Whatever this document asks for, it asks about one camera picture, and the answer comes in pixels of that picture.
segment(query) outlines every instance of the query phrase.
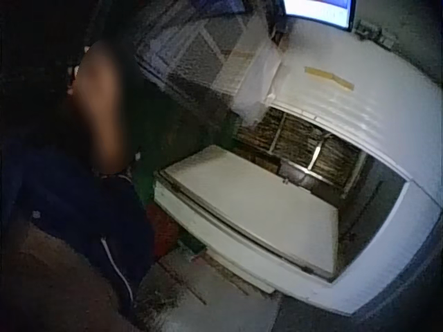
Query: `white drawstring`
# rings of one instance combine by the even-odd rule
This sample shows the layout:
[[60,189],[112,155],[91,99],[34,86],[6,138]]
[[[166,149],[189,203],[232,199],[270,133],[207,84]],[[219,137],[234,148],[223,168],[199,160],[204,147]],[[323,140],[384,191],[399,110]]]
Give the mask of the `white drawstring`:
[[129,283],[127,282],[125,276],[124,276],[124,275],[121,273],[121,271],[118,269],[116,263],[114,262],[114,259],[112,258],[111,251],[109,250],[108,243],[106,242],[106,239],[105,239],[104,237],[102,237],[102,238],[100,239],[100,241],[102,242],[103,248],[105,249],[106,255],[108,256],[108,258],[109,258],[109,260],[110,260],[112,266],[114,267],[114,270],[117,272],[118,276],[119,276],[119,277],[123,280],[123,282],[125,283],[126,288],[127,288],[128,292],[129,292],[129,297],[131,298],[131,302],[133,302],[133,301],[134,301],[134,297],[132,296],[132,289],[131,289],[131,286],[130,286]]

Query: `red object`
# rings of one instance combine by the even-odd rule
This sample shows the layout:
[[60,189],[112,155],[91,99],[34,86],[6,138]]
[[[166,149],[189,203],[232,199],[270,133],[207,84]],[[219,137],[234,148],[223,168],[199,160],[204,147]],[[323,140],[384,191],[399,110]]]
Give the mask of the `red object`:
[[146,206],[146,215],[154,229],[154,256],[158,260],[175,248],[180,227],[155,203]]

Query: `white wall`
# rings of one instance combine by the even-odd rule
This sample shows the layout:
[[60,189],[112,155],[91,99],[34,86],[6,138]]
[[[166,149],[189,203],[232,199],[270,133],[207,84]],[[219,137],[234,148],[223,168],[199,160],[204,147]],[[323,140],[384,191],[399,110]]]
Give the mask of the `white wall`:
[[[305,66],[332,72],[355,89],[306,74]],[[353,142],[443,205],[442,91],[414,66],[370,41],[300,20],[275,91],[275,107]]]
[[439,218],[440,208],[414,183],[405,185],[397,204],[374,239],[331,287],[309,300],[353,313],[379,294],[407,266]]

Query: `person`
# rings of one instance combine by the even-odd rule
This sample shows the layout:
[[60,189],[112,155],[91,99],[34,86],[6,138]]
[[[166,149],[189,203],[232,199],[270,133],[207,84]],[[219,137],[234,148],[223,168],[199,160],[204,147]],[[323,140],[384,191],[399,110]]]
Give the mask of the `person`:
[[125,45],[95,43],[65,121],[1,146],[1,312],[11,331],[138,331],[134,297],[154,233],[130,172],[136,71]]

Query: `white freezer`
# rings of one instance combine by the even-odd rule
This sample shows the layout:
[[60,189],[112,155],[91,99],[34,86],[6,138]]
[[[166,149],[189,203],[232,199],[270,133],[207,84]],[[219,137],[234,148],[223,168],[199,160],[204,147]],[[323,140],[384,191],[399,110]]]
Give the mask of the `white freezer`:
[[[211,147],[210,150],[213,151],[212,154],[224,155],[223,158],[237,158],[218,148]],[[181,178],[182,181],[192,179],[195,181],[197,178],[204,178],[204,181],[196,182],[198,184],[196,188],[202,190],[202,192],[210,191],[211,188],[214,188],[214,183],[220,184],[217,190],[212,190],[212,193],[218,193],[219,196],[216,197],[221,198],[222,202],[235,201],[235,204],[229,205],[226,203],[224,205],[229,207],[224,210],[224,218],[226,218],[226,215],[238,213],[235,206],[240,198],[245,198],[244,201],[247,202],[249,207],[253,206],[252,210],[254,211],[264,210],[264,206],[270,206],[271,202],[277,201],[276,198],[278,196],[275,193],[271,192],[265,196],[262,194],[262,190],[258,190],[258,185],[255,186],[255,190],[249,192],[252,196],[242,196],[238,192],[228,193],[229,190],[226,187],[231,185],[241,187],[240,184],[243,183],[244,177],[250,178],[252,168],[249,169],[251,166],[249,162],[245,161],[246,164],[244,164],[249,169],[248,171],[240,172],[235,177],[236,181],[226,182],[223,178],[229,178],[232,175],[229,168],[222,169],[223,172],[216,179],[207,178],[208,174],[205,174],[205,169],[210,169],[212,165],[218,165],[218,162],[214,160],[217,158],[213,158],[214,155],[211,157],[211,154],[207,151],[204,154],[202,152],[197,155],[200,156],[198,157],[199,160],[195,160],[195,157],[188,158],[170,167],[168,171],[172,175],[177,176],[177,178]],[[200,176],[196,177],[197,173],[192,172],[191,169],[194,168],[192,165],[197,165],[197,168],[200,170]],[[255,171],[265,172],[264,174],[266,175],[263,177],[257,177],[260,178],[262,184],[270,185],[270,183],[273,183],[275,187],[278,187],[277,184],[283,185],[279,178],[277,178],[278,182],[275,183],[274,181],[269,181],[267,176],[269,173],[260,168],[258,169],[254,169],[252,172],[253,174],[255,174]],[[262,204],[254,204],[254,200],[251,197],[261,198]],[[418,248],[423,244],[441,212],[440,207],[422,189],[414,182],[407,182],[384,225],[371,242],[344,271],[341,271],[340,275],[336,276],[333,281],[328,282],[321,277],[303,272],[297,265],[289,262],[288,259],[276,255],[263,245],[258,245],[257,239],[251,240],[251,234],[245,236],[247,234],[245,230],[242,232],[238,231],[240,224],[235,225],[233,223],[233,220],[236,219],[229,222],[228,219],[222,221],[222,216],[214,209],[208,207],[208,202],[205,202],[202,198],[193,195],[189,188],[187,189],[180,183],[174,182],[173,178],[164,171],[161,172],[161,176],[156,182],[155,201],[186,230],[205,243],[210,250],[213,250],[223,257],[224,260],[239,268],[242,271],[240,275],[246,273],[284,294],[341,315],[355,313],[379,294],[404,269]],[[249,221],[252,220],[263,221],[265,218],[259,215],[256,219]],[[257,236],[258,230],[265,229],[261,225],[256,227],[257,224],[259,222],[255,224],[243,224],[242,222],[241,226],[255,231],[255,236]],[[290,227],[290,230],[296,229],[295,226],[283,224]],[[323,236],[324,239],[327,239],[328,233],[325,231],[327,225],[332,228],[332,223],[325,223],[326,226],[322,230],[307,227],[303,225],[303,222],[299,223],[299,225],[302,225],[300,229],[305,229],[306,232],[311,230],[311,234],[318,234],[320,237]],[[273,232],[273,228],[268,229],[270,229],[273,235],[277,234],[277,232]],[[300,232],[293,232],[292,234],[293,237],[281,234],[284,237],[284,242],[275,242],[275,239],[271,240],[269,234],[265,237],[267,241],[270,241],[269,244],[276,244],[279,250],[288,250],[286,251],[287,255],[291,254],[291,252],[292,254],[296,253],[297,259],[311,260],[314,258],[316,264],[319,262],[323,264],[327,262],[328,257],[331,257],[332,253],[329,255],[326,253],[326,250],[319,250],[320,246],[316,248],[317,244],[320,245],[318,239],[303,241]],[[302,241],[296,243],[296,239],[302,239]],[[306,250],[300,252],[292,251],[296,248],[303,248],[300,245],[301,243],[305,245],[304,249],[313,249],[315,254],[313,255],[313,252]]]
[[333,276],[338,243],[335,207],[215,145],[163,174],[245,237],[317,275]]

